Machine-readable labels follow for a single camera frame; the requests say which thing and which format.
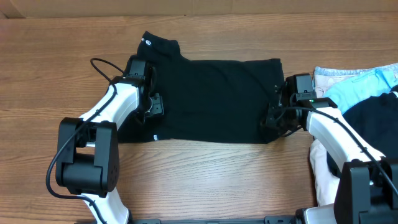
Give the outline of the black polo shirt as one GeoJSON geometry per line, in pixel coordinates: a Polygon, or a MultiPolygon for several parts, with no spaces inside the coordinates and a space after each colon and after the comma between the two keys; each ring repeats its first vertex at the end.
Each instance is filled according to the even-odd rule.
{"type": "Polygon", "coordinates": [[[276,89],[284,83],[282,63],[268,60],[189,60],[176,40],[145,32],[131,60],[155,68],[155,93],[164,114],[139,124],[129,116],[118,130],[120,143],[167,139],[267,144],[279,133],[265,126],[276,89]]]}

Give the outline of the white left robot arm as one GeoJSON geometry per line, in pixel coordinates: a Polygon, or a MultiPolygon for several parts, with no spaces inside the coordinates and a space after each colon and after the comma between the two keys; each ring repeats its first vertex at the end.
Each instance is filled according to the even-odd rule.
{"type": "Polygon", "coordinates": [[[132,213],[122,203],[116,184],[119,179],[118,129],[126,119],[143,125],[148,118],[162,116],[162,98],[154,93],[155,68],[133,60],[121,76],[110,80],[104,97],[79,118],[64,118],[58,130],[57,153],[50,174],[69,191],[67,199],[83,200],[96,223],[132,223],[132,213]]]}

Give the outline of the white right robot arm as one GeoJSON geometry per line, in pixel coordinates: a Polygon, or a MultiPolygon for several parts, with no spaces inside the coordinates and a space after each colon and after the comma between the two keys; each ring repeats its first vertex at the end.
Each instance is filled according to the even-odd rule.
{"type": "Polygon", "coordinates": [[[346,113],[308,87],[275,89],[262,125],[286,137],[302,128],[340,171],[334,201],[297,210],[292,223],[397,223],[397,94],[372,96],[346,113]]]}

